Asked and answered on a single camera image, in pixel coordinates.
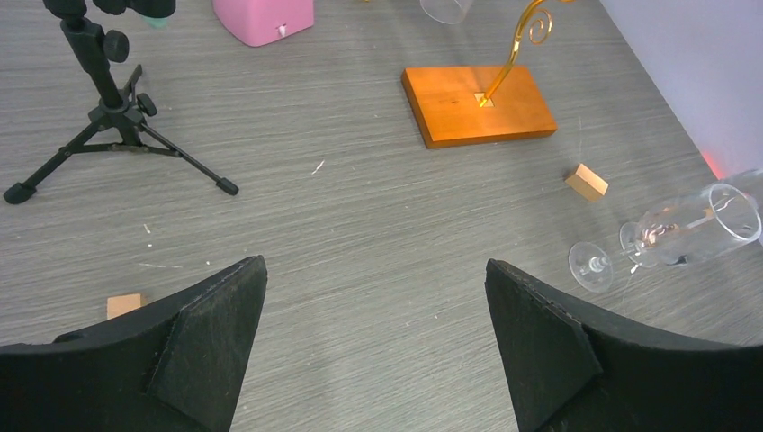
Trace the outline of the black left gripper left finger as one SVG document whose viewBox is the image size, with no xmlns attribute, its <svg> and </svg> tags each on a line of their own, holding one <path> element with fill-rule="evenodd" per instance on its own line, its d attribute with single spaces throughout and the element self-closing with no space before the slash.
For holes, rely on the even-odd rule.
<svg viewBox="0 0 763 432">
<path fill-rule="evenodd" d="M 229 430 L 266 283 L 249 256 L 51 343 L 3 346 L 2 430 Z"/>
</svg>

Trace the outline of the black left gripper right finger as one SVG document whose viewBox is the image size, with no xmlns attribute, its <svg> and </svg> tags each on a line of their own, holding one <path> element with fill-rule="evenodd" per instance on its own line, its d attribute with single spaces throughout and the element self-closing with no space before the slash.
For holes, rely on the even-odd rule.
<svg viewBox="0 0 763 432">
<path fill-rule="evenodd" d="M 654 328 L 496 259 L 485 290 L 520 430 L 761 430 L 760 346 Z"/>
</svg>

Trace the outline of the clear wine glass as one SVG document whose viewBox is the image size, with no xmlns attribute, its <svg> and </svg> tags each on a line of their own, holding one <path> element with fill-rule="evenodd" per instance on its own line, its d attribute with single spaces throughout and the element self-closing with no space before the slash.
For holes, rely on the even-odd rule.
<svg viewBox="0 0 763 432">
<path fill-rule="evenodd" d="M 715 183 L 667 199 L 637 221 L 623 224 L 619 250 L 609 254 L 594 243 L 578 242 L 570 248 L 568 262 L 581 287 L 604 293 L 621 260 L 629 261 L 630 275 L 640 269 L 699 264 L 758 240 L 761 232 L 753 198 L 733 185 Z"/>
</svg>

